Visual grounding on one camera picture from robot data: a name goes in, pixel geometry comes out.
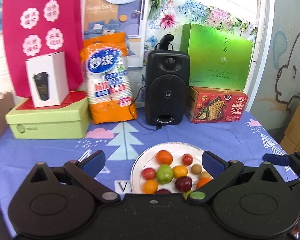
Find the red nectarine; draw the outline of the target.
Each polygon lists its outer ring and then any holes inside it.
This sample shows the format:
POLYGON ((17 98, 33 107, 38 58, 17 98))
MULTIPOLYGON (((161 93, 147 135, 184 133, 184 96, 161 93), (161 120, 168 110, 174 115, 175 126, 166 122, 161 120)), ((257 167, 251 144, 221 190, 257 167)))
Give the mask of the red nectarine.
POLYGON ((181 162, 184 166, 190 166, 193 163, 193 156, 190 154, 184 154, 181 158, 181 162))
POLYGON ((141 176, 145 180, 154 180, 156 178, 156 170, 153 168, 145 168, 141 172, 141 176))

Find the yellow orange kumquat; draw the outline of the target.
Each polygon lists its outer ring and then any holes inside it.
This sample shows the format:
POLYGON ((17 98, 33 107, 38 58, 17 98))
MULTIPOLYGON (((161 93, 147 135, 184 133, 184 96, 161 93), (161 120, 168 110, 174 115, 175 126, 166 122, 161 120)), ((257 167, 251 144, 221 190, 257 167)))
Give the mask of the yellow orange kumquat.
POLYGON ((177 165, 174 168, 172 168, 172 171, 175 179, 186 177, 188 174, 188 169, 184 165, 177 165))

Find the green apple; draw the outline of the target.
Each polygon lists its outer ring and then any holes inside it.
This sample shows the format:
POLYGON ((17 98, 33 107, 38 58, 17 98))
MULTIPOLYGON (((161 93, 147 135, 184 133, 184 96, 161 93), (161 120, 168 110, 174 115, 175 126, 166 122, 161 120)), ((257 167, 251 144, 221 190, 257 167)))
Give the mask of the green apple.
POLYGON ((168 184, 173 179, 173 171, 169 165, 161 164, 157 170, 157 181, 160 185, 168 184))
POLYGON ((184 193, 184 198, 187 200, 188 196, 192 193, 192 191, 187 191, 184 193))

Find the small orange front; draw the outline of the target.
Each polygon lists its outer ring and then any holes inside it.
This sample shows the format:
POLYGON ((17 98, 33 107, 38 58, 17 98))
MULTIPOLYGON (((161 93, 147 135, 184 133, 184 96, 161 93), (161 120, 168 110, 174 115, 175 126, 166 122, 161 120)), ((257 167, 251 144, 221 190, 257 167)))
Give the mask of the small orange front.
POLYGON ((154 194, 157 192, 158 186, 159 186, 159 184, 156 180, 154 180, 154 179, 147 180, 142 185, 142 192, 144 194, 154 194))

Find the brown kiwi fruit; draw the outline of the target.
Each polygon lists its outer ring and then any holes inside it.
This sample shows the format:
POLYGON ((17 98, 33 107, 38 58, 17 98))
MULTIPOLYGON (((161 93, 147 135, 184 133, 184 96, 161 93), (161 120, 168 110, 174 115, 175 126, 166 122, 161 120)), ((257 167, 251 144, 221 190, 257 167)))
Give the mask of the brown kiwi fruit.
POLYGON ((202 173, 202 170, 203 170, 203 168, 202 168, 202 166, 199 165, 199 164, 194 164, 194 165, 192 165, 192 167, 191 167, 191 173, 192 173, 192 174, 195 174, 195 175, 201 174, 201 173, 202 173))

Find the dark red plum on table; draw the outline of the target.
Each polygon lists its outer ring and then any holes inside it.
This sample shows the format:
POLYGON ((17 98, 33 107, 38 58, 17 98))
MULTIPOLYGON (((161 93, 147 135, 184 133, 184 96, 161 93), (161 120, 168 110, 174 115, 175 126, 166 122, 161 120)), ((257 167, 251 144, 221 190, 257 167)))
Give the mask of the dark red plum on table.
POLYGON ((192 189, 192 179, 188 176, 183 176, 174 182, 175 188, 180 192, 191 191, 192 189))

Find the green apple in plate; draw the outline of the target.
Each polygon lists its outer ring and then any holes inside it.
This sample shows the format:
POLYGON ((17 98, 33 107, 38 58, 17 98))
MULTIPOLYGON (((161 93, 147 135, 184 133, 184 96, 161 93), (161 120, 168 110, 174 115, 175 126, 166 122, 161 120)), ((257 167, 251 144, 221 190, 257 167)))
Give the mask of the green apple in plate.
POLYGON ((192 193, 192 191, 187 191, 184 193, 184 198, 187 200, 188 196, 192 193))

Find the blue patterned tablecloth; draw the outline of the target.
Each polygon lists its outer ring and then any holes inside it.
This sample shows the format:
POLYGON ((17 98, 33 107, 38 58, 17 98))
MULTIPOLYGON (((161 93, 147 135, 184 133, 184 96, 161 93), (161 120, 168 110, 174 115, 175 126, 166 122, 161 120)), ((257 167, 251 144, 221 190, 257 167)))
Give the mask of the blue patterned tablecloth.
POLYGON ((83 139, 15 139, 7 130, 0 138, 0 207, 12 237, 16 236, 8 219, 8 205, 31 168, 40 161, 62 166, 102 150, 105 168, 97 180, 120 195, 130 193, 130 172, 136 158, 148 148, 165 142, 183 142, 209 150, 224 160, 236 159, 247 166, 260 165, 266 153, 283 155, 284 149, 248 112, 237 122, 193 124, 184 118, 178 125, 146 129, 143 113, 137 120, 90 125, 83 139))

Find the white round plate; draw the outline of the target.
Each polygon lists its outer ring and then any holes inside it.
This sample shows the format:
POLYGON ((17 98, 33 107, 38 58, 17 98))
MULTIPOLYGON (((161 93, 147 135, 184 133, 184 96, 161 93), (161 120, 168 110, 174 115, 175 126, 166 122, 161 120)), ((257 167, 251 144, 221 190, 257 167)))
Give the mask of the white round plate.
POLYGON ((212 180, 203 168, 200 148, 167 142, 145 150, 130 174, 134 193, 189 193, 212 180))

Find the light green shoe box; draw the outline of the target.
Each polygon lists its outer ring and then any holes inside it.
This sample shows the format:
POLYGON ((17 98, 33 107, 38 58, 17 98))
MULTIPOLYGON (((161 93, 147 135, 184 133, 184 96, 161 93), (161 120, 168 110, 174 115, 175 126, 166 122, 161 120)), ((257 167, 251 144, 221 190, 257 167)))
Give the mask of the light green shoe box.
POLYGON ((16 139, 82 139, 85 137, 90 124, 87 97, 60 109, 16 110, 21 103, 5 116, 16 139))

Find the large orange near plate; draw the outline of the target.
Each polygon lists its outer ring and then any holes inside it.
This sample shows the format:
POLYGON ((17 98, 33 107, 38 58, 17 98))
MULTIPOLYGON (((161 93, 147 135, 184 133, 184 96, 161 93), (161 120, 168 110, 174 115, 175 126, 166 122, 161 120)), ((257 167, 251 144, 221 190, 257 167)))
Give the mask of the large orange near plate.
POLYGON ((166 150, 158 151, 155 159, 159 164, 171 165, 171 163, 173 162, 173 156, 166 150))

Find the red cracker box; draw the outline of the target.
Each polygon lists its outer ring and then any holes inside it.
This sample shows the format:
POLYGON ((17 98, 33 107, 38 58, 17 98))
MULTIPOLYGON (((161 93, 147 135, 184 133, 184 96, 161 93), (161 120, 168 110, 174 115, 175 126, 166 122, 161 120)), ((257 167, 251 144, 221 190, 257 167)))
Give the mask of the red cracker box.
POLYGON ((239 121, 247 101, 238 90, 190 87, 186 116, 194 124, 239 121))

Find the red flat box lid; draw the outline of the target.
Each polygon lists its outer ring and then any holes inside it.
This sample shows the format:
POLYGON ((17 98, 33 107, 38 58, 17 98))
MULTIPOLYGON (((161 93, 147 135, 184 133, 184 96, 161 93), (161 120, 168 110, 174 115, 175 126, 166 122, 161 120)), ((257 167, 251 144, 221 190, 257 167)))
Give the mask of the red flat box lid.
POLYGON ((84 91, 71 91, 68 96, 64 99, 64 101, 60 105, 56 106, 45 106, 38 107, 34 106, 34 103, 31 98, 26 99, 25 102, 22 102, 19 106, 16 107, 16 110, 48 110, 48 109, 60 109, 64 107, 70 106, 72 103, 79 102, 87 97, 86 92, 84 91))

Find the white coffee cup box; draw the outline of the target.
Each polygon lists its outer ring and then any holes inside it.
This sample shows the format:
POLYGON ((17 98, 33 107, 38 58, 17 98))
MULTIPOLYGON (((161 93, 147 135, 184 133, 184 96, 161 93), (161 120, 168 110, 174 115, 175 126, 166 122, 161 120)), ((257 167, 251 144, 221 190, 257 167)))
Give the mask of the white coffee cup box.
POLYGON ((69 94, 63 51, 26 60, 27 78, 34 107, 61 105, 69 94))

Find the large green gift box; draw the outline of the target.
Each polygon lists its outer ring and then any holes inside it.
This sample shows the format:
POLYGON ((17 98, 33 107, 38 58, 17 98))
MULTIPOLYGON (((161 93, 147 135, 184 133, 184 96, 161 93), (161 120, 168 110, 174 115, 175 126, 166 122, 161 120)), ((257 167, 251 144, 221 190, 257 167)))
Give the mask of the large green gift box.
POLYGON ((253 42, 215 28, 183 25, 180 51, 190 57, 192 87, 243 91, 248 78, 253 42))

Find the black speaker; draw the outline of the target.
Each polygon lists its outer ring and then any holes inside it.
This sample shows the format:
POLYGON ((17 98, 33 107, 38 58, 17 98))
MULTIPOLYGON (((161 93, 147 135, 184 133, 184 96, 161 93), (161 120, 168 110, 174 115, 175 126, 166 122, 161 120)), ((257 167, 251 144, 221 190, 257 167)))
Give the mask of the black speaker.
POLYGON ((181 123, 189 91, 190 57, 175 50, 148 54, 145 78, 145 116, 152 126, 181 123))

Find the paper cups package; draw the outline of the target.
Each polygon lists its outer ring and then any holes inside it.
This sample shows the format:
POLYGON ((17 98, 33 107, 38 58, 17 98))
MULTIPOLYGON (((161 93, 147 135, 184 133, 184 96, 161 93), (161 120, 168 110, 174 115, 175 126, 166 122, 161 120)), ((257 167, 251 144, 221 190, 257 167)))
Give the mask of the paper cups package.
POLYGON ((122 122, 138 117, 128 77, 127 56, 124 33, 83 42, 80 57, 94 124, 122 122))

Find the black microphone on speaker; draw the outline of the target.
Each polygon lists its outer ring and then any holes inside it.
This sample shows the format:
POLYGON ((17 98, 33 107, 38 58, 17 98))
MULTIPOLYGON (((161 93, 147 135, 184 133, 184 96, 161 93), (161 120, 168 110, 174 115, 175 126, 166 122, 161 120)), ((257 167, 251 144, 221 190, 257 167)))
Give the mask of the black microphone on speaker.
POLYGON ((174 35, 172 34, 166 34, 164 35, 160 42, 156 44, 154 49, 159 49, 159 50, 168 50, 169 46, 173 49, 173 45, 171 42, 174 40, 174 35))

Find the magenta tote bag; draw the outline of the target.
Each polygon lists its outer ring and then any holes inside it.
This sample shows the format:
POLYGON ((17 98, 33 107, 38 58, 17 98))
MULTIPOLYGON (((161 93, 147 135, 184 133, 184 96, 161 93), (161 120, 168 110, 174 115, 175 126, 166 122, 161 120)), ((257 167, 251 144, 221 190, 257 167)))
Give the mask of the magenta tote bag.
POLYGON ((49 53, 65 53, 70 90, 83 82, 81 0, 2 0, 5 55, 14 91, 29 98, 26 60, 49 53))

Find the blue wall poster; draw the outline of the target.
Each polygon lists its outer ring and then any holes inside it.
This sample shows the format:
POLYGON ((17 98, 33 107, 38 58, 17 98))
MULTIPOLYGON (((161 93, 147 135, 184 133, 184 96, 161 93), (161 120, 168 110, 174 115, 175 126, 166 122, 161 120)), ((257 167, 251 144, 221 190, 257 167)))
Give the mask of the blue wall poster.
POLYGON ((143 65, 148 0, 111 4, 105 0, 84 0, 83 39, 118 32, 125 33, 127 66, 143 65))

